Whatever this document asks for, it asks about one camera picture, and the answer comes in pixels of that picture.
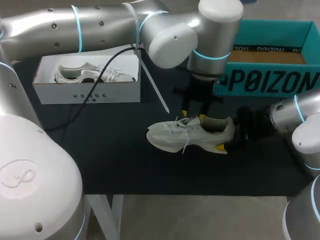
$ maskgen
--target white table leg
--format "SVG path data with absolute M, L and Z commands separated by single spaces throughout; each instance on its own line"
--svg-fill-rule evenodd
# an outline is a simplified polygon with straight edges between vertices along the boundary
M 119 228 L 106 195 L 86 195 L 107 240 L 120 240 Z
M 115 225 L 119 233 L 121 231 L 121 219 L 122 219 L 123 206 L 124 206 L 124 196 L 122 194 L 113 195 L 111 211 L 114 217 Z

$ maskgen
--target shoelace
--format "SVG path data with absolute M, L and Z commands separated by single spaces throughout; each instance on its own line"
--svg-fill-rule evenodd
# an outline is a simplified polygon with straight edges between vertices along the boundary
M 102 71 L 102 68 L 101 67 L 97 67 L 97 71 L 101 72 Z M 119 75 L 119 72 L 121 71 L 121 69 L 116 69 L 116 68 L 107 68 L 103 75 L 102 75 L 102 79 L 106 79 L 106 82 L 108 83 L 109 80 L 114 80 L 116 76 Z
M 165 130 L 168 131 L 170 134 L 175 133 L 175 132 L 179 132 L 179 131 L 186 133 L 186 143 L 183 147 L 182 154 L 184 154 L 185 149 L 188 146 L 189 140 L 190 140 L 188 130 L 185 129 L 186 125 L 182 123 L 183 121 L 185 121 L 187 119 L 188 118 L 182 118 L 182 119 L 178 120 L 178 117 L 176 117 L 176 119 L 173 123 L 165 123 L 165 122 L 163 123 Z

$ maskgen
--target blue led ring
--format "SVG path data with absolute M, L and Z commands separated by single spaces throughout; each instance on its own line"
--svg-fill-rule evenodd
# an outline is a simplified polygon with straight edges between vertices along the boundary
M 313 168 L 313 167 L 308 166 L 307 164 L 304 164 L 304 165 L 305 165 L 307 168 L 312 169 L 312 170 L 317 170 L 317 171 L 320 170 L 320 168 Z
M 193 52 L 194 52 L 195 54 L 197 54 L 199 57 L 204 58 L 204 59 L 208 59 L 208 60 L 221 60 L 221 59 L 225 59 L 225 58 L 227 58 L 227 57 L 231 54 L 231 52 L 229 52 L 229 53 L 228 53 L 227 55 L 225 55 L 225 56 L 211 57 L 211 56 L 202 55 L 201 53 L 197 52 L 196 50 L 193 50 Z
M 154 13 L 149 14 L 149 15 L 143 20 L 143 22 L 141 23 L 141 26 L 140 26 L 140 28 L 139 28 L 139 33 L 141 32 L 142 27 L 144 26 L 144 24 L 146 23 L 146 21 L 147 21 L 149 18 L 151 18 L 151 17 L 153 17 L 153 16 L 160 15 L 160 14 L 168 14 L 168 13 L 169 13 L 168 11 L 157 11 L 157 12 L 154 12 Z
M 78 14 L 78 8 L 71 5 L 73 12 L 74 12 L 74 16 L 75 16 L 75 21 L 76 21 L 76 27 L 78 30 L 78 38 L 79 38 L 79 53 L 82 52 L 82 32 L 81 32 L 81 25 L 80 25 L 80 18 L 79 18 L 79 14 Z
M 301 111 L 300 111 L 300 107 L 299 107 L 299 104 L 298 104 L 298 97 L 297 97 L 297 95 L 294 95 L 294 102 L 295 102 L 296 109 L 297 109 L 297 111 L 298 111 L 298 113 L 299 113 L 299 116 L 300 116 L 300 118 L 301 118 L 301 121 L 304 123 L 304 122 L 305 122 L 305 119 L 304 119 L 304 116 L 302 116 L 302 113 L 301 113 Z
M 76 237 L 75 237 L 75 239 L 74 239 L 74 240 L 78 240 L 78 238 L 79 238 L 79 235 L 80 235 L 80 233 L 81 233 L 82 229 L 84 228 L 84 225 L 85 225 L 85 220 L 86 220 L 86 213 L 84 213 L 84 217 L 83 217 L 83 222 L 82 222 L 82 226 L 81 226 L 81 228 L 80 228 L 80 230 L 79 230 L 79 232 L 78 232 L 78 234 L 76 235 Z
M 8 69 L 12 70 L 15 74 L 17 74 L 16 71 L 11 66 L 9 66 L 1 61 L 0 61 L 0 65 L 7 67 Z
M 319 178 L 319 176 L 317 176 L 316 179 L 312 183 L 312 187 L 311 187 L 311 203 L 312 203 L 312 207 L 313 207 L 314 213 L 316 215 L 316 218 L 320 222 L 320 214 L 318 212 L 318 209 L 317 209 L 317 206 L 316 206 L 316 201 L 315 201 L 315 184 L 316 184 L 316 181 L 317 181 L 318 178 Z

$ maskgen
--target teal shoe box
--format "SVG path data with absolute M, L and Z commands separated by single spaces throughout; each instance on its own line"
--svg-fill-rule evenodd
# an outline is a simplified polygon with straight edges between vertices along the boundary
M 218 96 L 286 98 L 320 87 L 320 34 L 312 21 L 242 20 L 233 50 L 296 53 L 305 64 L 228 61 Z

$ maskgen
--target gray floor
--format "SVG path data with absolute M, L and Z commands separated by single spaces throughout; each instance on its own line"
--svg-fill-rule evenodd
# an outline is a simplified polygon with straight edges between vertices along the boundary
M 173 12 L 197 7 L 199 0 L 163 0 Z M 0 16 L 47 7 L 116 4 L 121 0 L 6 0 Z M 258 0 L 245 6 L 247 19 L 312 20 L 320 26 L 319 0 Z M 122 240 L 282 240 L 285 197 L 126 195 Z M 103 240 L 92 216 L 88 240 Z

